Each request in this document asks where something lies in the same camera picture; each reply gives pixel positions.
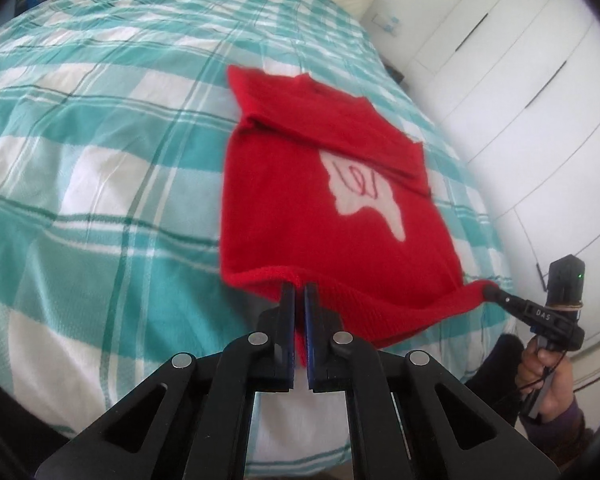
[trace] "sweater sleeve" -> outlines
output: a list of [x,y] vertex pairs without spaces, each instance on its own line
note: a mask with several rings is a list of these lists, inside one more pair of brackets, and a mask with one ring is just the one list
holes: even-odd
[[564,413],[551,422],[543,424],[528,416],[520,416],[520,422],[531,443],[561,469],[579,457],[593,437],[575,399]]

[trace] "white graphic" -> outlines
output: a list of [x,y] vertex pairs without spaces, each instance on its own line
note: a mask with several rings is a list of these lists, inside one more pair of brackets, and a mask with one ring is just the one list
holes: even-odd
[[341,215],[353,215],[372,207],[386,220],[395,238],[404,241],[404,227],[394,192],[385,178],[361,162],[320,151],[320,160],[329,173],[329,189]]

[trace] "bedsheet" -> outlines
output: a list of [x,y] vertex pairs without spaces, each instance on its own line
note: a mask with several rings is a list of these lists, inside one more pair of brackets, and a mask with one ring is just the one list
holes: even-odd
[[[222,165],[240,116],[229,64],[366,96],[424,143],[467,282],[510,289],[456,152],[329,0],[50,0],[0,28],[0,386],[71,436],[171,355],[249,332],[255,298],[218,273]],[[389,348],[469,377],[504,329],[494,304]],[[349,457],[342,394],[256,398],[247,475]]]

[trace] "person's hand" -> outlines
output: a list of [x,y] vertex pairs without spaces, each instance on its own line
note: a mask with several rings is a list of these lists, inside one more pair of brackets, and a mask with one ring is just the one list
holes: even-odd
[[[553,367],[560,359],[561,352],[549,352],[540,349],[536,355],[538,342],[533,338],[522,352],[522,362],[518,365],[516,385],[520,388],[525,384],[537,381],[544,371],[544,367]],[[542,388],[544,381],[520,390],[522,394],[531,393]],[[573,367],[568,357],[564,357],[555,369],[554,380],[551,388],[540,404],[539,413],[543,422],[551,422],[557,416],[567,411],[573,402]]]

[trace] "device handle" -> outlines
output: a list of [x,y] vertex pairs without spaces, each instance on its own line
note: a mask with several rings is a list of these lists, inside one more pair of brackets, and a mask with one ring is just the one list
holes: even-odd
[[[551,344],[547,341],[545,337],[538,336],[538,348],[536,349],[536,354],[538,354],[541,348],[550,349]],[[548,370],[547,367],[544,368],[544,372],[546,373]],[[555,371],[551,372],[545,379],[542,388],[539,390],[533,390],[529,393],[525,400],[522,403],[522,408],[520,409],[520,415],[526,415],[529,418],[536,418],[540,411],[540,405],[544,400],[544,397],[551,389],[551,383],[554,381]]]

